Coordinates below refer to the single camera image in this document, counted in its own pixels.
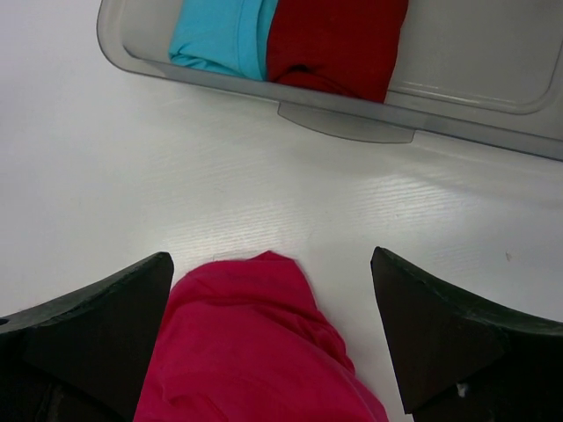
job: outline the white table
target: white table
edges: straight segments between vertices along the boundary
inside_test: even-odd
[[[0,315],[155,251],[297,258],[359,376],[403,415],[369,259],[392,249],[496,302],[563,320],[563,164],[417,134],[362,144],[276,105],[115,69],[98,2],[0,3]]]

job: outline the crumpled cloth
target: crumpled cloth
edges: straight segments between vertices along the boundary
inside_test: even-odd
[[[174,287],[135,422],[388,422],[297,263],[212,262]]]

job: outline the transparent container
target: transparent container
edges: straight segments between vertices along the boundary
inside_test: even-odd
[[[170,64],[182,0],[102,0],[99,44],[120,69],[280,103],[319,132],[408,143],[415,130],[563,160],[563,2],[411,0],[384,104]]]

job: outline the red cloth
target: red cloth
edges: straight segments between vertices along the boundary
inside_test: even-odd
[[[408,0],[279,0],[267,78],[383,102]]]
[[[172,290],[135,422],[376,421],[297,264],[214,262]]]

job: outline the light blue fabric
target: light blue fabric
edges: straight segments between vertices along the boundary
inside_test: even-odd
[[[276,6],[277,0],[184,0],[168,50],[171,62],[266,80]]]

